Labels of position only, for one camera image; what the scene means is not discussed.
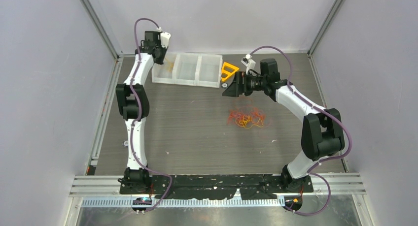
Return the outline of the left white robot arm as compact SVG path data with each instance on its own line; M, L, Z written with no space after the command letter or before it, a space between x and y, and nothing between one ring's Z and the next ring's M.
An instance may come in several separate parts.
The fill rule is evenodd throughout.
M145 31L135 53L134 65L122 84L115 88L118 110L128 134L128 161L123 177L118 179L121 194L144 194L152 179L145 153L144 130L150 104L144 84L154 65L161 65L168 49L170 33Z

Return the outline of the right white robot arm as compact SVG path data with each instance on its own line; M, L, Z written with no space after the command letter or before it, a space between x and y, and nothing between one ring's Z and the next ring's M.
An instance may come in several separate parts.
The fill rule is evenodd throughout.
M249 96L263 91L274 102L283 105L302 123L301 152L285 165L279 185L288 192L300 188L313 168L345 147L341 115L335 108L326 109L302 95L287 79L281 79L275 59L260 61L257 72L250 56L242 58L245 71L236 72L232 83L222 93L225 97Z

